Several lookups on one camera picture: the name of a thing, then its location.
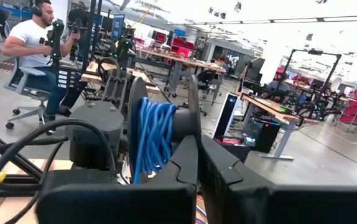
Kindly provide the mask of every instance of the cable spool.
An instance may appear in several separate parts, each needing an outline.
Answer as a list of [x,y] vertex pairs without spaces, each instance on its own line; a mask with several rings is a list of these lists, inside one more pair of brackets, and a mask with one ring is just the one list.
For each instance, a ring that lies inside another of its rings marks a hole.
[[[143,122],[143,120],[141,120],[141,114],[144,114],[144,108],[142,108],[143,100],[147,99],[148,93],[144,80],[140,77],[135,78],[130,91],[130,97],[128,102],[129,113],[127,114],[127,141],[129,144],[129,161],[131,165],[130,168],[132,177],[134,177],[134,180],[137,179],[137,181],[134,181],[135,184],[141,184],[146,182],[146,175],[143,174],[143,172],[141,174],[141,177],[135,176],[135,173],[136,166],[138,166],[137,162],[139,161],[137,159],[139,149],[141,150],[141,148],[144,147],[143,145],[140,145],[140,143],[142,143],[140,137],[144,138],[144,136],[142,136],[144,135],[144,132],[141,132],[139,127],[142,127],[142,124],[144,124],[141,123]],[[194,146],[194,150],[197,150],[197,148],[200,146],[202,132],[200,122],[198,86],[195,75],[192,75],[190,77],[190,84],[188,89],[188,109],[175,110],[171,116],[172,126],[170,130],[167,130],[167,132],[171,131],[172,133],[171,139],[169,140],[171,140],[172,142],[181,142],[181,140],[185,136],[193,135],[197,140],[197,146]]]

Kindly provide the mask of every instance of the coiled blue cable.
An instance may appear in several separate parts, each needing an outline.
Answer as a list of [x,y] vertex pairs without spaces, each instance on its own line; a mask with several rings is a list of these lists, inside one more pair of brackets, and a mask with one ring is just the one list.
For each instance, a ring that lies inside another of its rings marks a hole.
[[138,150],[133,184],[140,183],[142,173],[152,174],[165,166],[172,156],[170,140],[173,133],[173,114],[170,103],[151,103],[144,97],[139,111]]

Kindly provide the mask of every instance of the wooden board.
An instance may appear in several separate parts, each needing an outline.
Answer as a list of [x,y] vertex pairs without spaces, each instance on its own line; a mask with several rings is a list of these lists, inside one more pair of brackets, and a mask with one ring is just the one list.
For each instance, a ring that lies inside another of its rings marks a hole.
[[[285,121],[300,121],[300,118],[294,116],[294,115],[289,115],[289,114],[284,114],[280,113],[279,108],[280,104],[271,101],[271,100],[263,100],[260,98],[251,98],[246,95],[242,95],[242,93],[237,93],[237,95],[241,96],[242,100],[246,100],[255,106],[267,111],[269,114],[273,115],[275,118],[285,120]],[[308,124],[318,124],[319,121],[314,120],[314,119],[304,119],[304,123]]]
[[[103,68],[106,70],[114,70],[116,69],[115,65],[112,65],[110,63],[103,63],[102,64]],[[89,64],[89,66],[87,67],[86,71],[88,72],[98,72],[98,64],[96,62],[91,62]],[[134,75],[135,77],[141,77],[146,83],[152,83],[146,74],[144,74],[143,72],[137,71],[133,68],[127,68],[128,72],[132,72],[132,75]],[[99,84],[102,85],[103,81],[101,79],[101,77],[97,76],[97,75],[90,75],[90,74],[83,74],[81,76],[81,81],[83,82],[89,82],[89,83],[95,83],[95,84]],[[160,93],[160,89],[157,86],[146,86],[147,91],[149,93],[153,93],[153,94],[159,94]]]
[[152,55],[155,55],[155,56],[159,56],[159,57],[163,57],[163,58],[167,58],[167,59],[183,62],[183,63],[189,64],[189,65],[193,65],[193,66],[196,66],[196,67],[202,67],[202,68],[207,68],[209,70],[214,70],[214,71],[216,71],[217,74],[226,73],[226,70],[224,68],[216,68],[216,67],[213,67],[213,66],[210,66],[210,65],[205,65],[203,63],[198,63],[198,62],[194,62],[194,61],[187,60],[187,59],[184,59],[184,58],[178,58],[178,57],[174,57],[174,56],[171,56],[171,55],[166,55],[166,54],[154,52],[154,51],[147,50],[147,49],[138,48],[136,50],[139,51],[139,52],[144,52],[145,54],[152,54]]
[[[37,167],[43,169],[46,165],[47,160],[45,159],[29,159],[33,162]],[[70,169],[72,166],[71,161],[61,161],[56,160],[52,163],[50,170],[62,170],[62,169]],[[8,174],[24,174],[22,170],[16,167],[12,163],[8,163],[4,167],[4,171]],[[0,224],[5,223],[18,212],[20,212],[31,200],[30,197],[11,197],[11,198],[0,198]],[[200,196],[198,196],[197,205],[205,211],[205,206],[203,204],[203,200]],[[197,212],[197,217],[207,222],[206,217],[204,217],[201,213]],[[36,224],[37,218],[35,214],[35,207],[33,206],[29,212],[26,213],[24,217],[17,222],[17,224]]]

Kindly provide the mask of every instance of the concrete floor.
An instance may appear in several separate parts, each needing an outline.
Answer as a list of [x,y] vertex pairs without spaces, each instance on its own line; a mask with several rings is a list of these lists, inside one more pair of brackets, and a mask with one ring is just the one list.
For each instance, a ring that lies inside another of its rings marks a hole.
[[[16,121],[14,130],[5,128],[6,120],[12,116],[12,110],[17,105],[38,105],[34,100],[3,88],[10,75],[0,72],[0,138],[6,142],[16,141],[39,126],[37,118],[33,117]],[[202,117],[202,130],[205,134],[211,134],[226,93],[234,91],[237,85],[225,80],[221,89],[223,95],[218,97],[217,102],[213,106],[207,102],[211,100],[211,95],[203,102],[208,112],[207,117]],[[171,98],[171,101],[181,105],[188,92],[178,89],[177,94],[178,97]],[[162,95],[150,97],[153,101],[165,102]],[[83,101],[80,100],[76,106],[81,104]],[[261,159],[258,153],[251,152],[245,164],[276,184],[357,185],[357,133],[348,134],[343,130],[345,129],[334,128],[328,123],[302,128],[293,133],[284,150],[284,155],[295,158],[293,162]],[[57,130],[57,135],[63,135],[63,130]],[[68,144],[64,144],[57,159],[68,159],[68,149]],[[22,153],[31,159],[46,159],[51,150],[51,147],[26,147]]]

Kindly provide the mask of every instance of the computer tower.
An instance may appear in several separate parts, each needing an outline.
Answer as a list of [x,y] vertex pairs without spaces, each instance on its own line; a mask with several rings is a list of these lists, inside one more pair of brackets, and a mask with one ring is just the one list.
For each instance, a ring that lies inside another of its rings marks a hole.
[[246,144],[253,151],[269,153],[281,126],[271,119],[252,116],[243,132]]

